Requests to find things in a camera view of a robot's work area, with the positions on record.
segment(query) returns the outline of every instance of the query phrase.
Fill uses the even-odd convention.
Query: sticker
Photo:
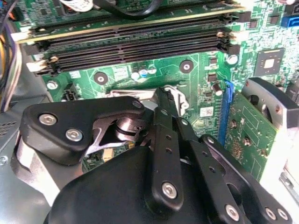
[[[113,68],[114,79],[116,81],[123,80],[129,77],[127,67]]]
[[[200,109],[200,117],[201,118],[211,117],[211,116],[213,116],[213,112],[214,112],[214,107],[213,106],[202,107]]]
[[[76,12],[88,12],[93,8],[93,0],[60,0],[63,4]]]
[[[79,71],[70,71],[69,73],[70,73],[71,78],[81,78]]]

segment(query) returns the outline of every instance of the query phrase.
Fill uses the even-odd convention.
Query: blue pcie slot
[[[226,137],[226,129],[228,126],[228,113],[230,105],[233,101],[233,94],[235,90],[234,84],[230,81],[225,80],[226,89],[225,93],[222,97],[222,110],[221,110],[221,120],[220,120],[220,129],[219,129],[219,142],[224,146],[225,144],[225,137]]]

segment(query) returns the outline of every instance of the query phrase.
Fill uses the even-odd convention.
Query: electrolytic capacitor
[[[221,96],[223,94],[222,89],[220,88],[218,83],[212,85],[212,90],[214,91],[216,96]]]

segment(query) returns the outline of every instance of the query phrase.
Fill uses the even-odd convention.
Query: silver screw
[[[283,210],[277,209],[277,211],[278,211],[280,217],[282,217],[286,221],[289,220],[288,216],[286,215],[286,213]]]
[[[4,166],[8,161],[8,157],[7,156],[1,156],[0,157],[0,166]]]
[[[176,188],[169,182],[162,184],[162,191],[170,199],[175,199],[178,195]]]
[[[276,215],[274,214],[274,212],[273,212],[271,209],[266,208],[266,212],[267,212],[267,215],[268,215],[271,219],[276,220]]]
[[[211,137],[207,138],[208,142],[210,142],[211,144],[214,144],[214,140]]]
[[[165,116],[168,115],[167,111],[166,110],[161,110],[161,113],[164,114]]]
[[[71,141],[81,141],[83,139],[82,132],[73,128],[67,130],[65,136]]]
[[[138,101],[133,101],[133,105],[137,108],[141,108],[142,105]]]
[[[55,89],[58,88],[58,83],[53,81],[53,80],[50,80],[50,81],[47,82],[47,88],[49,90],[55,90]]]
[[[231,217],[231,219],[233,219],[236,222],[239,221],[239,219],[240,219],[239,213],[232,205],[227,204],[225,206],[225,210],[226,210],[226,213],[228,214],[228,216]]]
[[[182,123],[183,123],[183,125],[188,125],[188,121],[186,121],[184,119],[182,119]]]
[[[42,114],[38,119],[43,125],[51,126],[57,123],[56,117],[49,113]]]

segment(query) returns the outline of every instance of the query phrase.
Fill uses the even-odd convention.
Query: blue connector
[[[221,110],[221,120],[220,120],[220,129],[219,129],[219,142],[224,146],[225,137],[226,137],[226,129],[228,126],[228,114],[229,108],[233,101],[235,86],[230,81],[225,80],[226,89],[225,93],[222,97],[222,110]]]
[[[284,16],[281,21],[281,26],[286,28],[299,26],[299,15]]]

